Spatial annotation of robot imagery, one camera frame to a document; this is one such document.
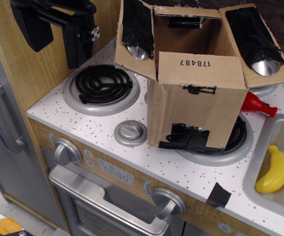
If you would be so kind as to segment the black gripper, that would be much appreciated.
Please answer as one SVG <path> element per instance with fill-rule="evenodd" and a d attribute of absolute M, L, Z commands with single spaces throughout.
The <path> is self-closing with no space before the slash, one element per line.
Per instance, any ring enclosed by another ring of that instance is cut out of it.
<path fill-rule="evenodd" d="M 27 44 L 39 52 L 53 41 L 50 24 L 62 29 L 67 66 L 77 69 L 92 57 L 93 45 L 100 36 L 94 26 L 96 6 L 89 0 L 12 0 L 11 10 Z M 80 20 L 92 29 L 82 28 Z"/>

